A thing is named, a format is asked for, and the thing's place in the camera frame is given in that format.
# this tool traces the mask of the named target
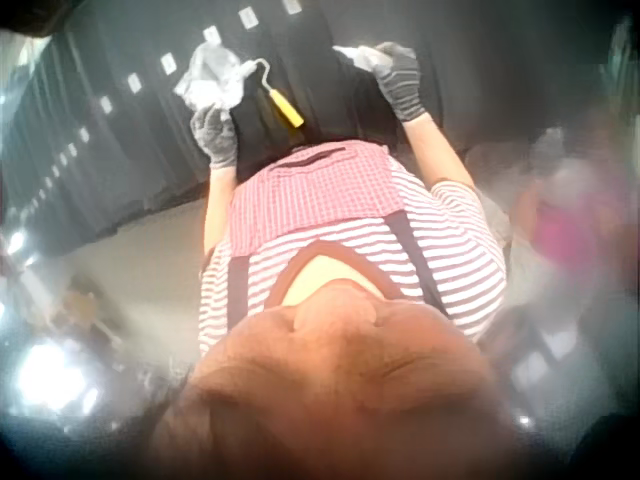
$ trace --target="gray glove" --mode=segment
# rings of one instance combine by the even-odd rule
[[[191,131],[198,146],[211,159],[211,169],[238,165],[238,138],[227,110],[203,108],[191,119]]]
[[[376,48],[393,59],[391,69],[375,65],[373,73],[398,119],[403,123],[410,122],[426,113],[420,101],[420,65],[416,52],[391,42]]]

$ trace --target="plastic bag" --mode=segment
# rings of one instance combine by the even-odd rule
[[[219,44],[205,42],[196,48],[189,70],[174,92],[193,111],[213,105],[231,110],[242,101],[244,79],[254,70],[254,62],[243,64],[232,51]]]

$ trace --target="person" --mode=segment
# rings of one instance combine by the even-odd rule
[[[202,360],[155,427],[181,478],[502,478],[513,430],[474,344],[505,290],[473,180],[425,111],[415,53],[379,86],[422,181],[361,141],[298,150],[236,185],[228,112],[211,157]]]

